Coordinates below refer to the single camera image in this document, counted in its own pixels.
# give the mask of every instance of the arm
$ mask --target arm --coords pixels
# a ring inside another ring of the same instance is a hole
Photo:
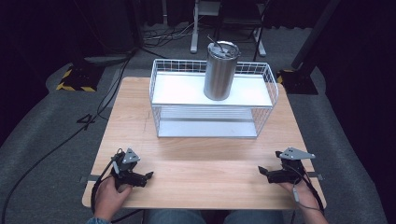
[[[131,192],[132,187],[130,185],[122,185],[119,190],[116,190],[113,176],[105,179],[96,193],[95,214],[93,216],[110,222]]]
[[[293,185],[291,183],[279,183],[278,185],[287,190],[294,199]],[[309,187],[305,184],[305,182],[301,181],[298,185],[295,186],[295,189],[297,190],[299,197],[299,202],[297,204],[303,213],[305,223],[329,223],[321,213],[317,200],[315,199],[314,195],[312,194]]]

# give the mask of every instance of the chair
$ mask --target chair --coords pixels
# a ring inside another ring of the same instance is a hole
[[[263,1],[264,5],[268,6],[269,1],[271,0]],[[248,38],[253,37],[254,31],[258,30],[259,37],[253,57],[253,61],[256,61],[262,39],[264,11],[260,11],[256,0],[221,0],[214,37],[219,40],[219,32],[222,28],[252,29]]]

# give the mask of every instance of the person's left hand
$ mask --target person's left hand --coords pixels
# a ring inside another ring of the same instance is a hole
[[[111,221],[111,218],[120,210],[122,204],[132,192],[132,186],[120,186],[119,190],[116,190],[113,176],[105,179],[99,185],[95,198],[95,217]]]

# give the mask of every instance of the sleeve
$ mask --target sleeve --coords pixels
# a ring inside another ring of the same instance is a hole
[[[92,217],[87,221],[86,224],[110,224],[110,223],[99,217]]]

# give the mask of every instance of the silver cylinder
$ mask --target silver cylinder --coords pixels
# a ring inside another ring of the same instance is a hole
[[[239,48],[231,42],[219,41],[207,46],[204,86],[207,98],[221,101],[230,95],[239,55]]]

